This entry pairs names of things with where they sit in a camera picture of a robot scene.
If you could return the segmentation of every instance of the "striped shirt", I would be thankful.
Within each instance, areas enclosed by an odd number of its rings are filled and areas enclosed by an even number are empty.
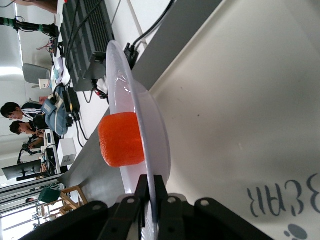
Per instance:
[[[40,104],[27,102],[21,107],[21,110],[27,119],[33,121],[36,115],[45,114],[45,112],[41,110],[41,107],[42,105]]]

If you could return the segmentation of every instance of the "orange sponge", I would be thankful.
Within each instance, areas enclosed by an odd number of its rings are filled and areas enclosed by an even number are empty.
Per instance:
[[[101,154],[111,167],[139,164],[145,160],[137,115],[122,112],[105,116],[98,127]]]

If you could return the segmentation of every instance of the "white plate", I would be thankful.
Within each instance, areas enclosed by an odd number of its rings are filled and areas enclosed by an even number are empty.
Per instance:
[[[154,98],[134,80],[126,56],[116,41],[109,42],[107,46],[106,79],[110,113],[136,113],[142,137],[145,161],[120,167],[125,192],[134,193],[140,175],[147,174],[155,222],[156,190],[153,176],[162,175],[166,184],[171,169],[169,140],[163,117]]]

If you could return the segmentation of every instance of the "cup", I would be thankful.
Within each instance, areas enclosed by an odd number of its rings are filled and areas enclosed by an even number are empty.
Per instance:
[[[40,89],[52,88],[52,80],[39,78],[39,87]]]

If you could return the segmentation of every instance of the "blue bag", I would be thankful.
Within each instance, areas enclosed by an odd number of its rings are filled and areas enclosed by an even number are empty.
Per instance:
[[[45,112],[45,123],[59,136],[68,132],[66,106],[62,92],[65,90],[63,84],[59,84],[45,100],[41,109]]]

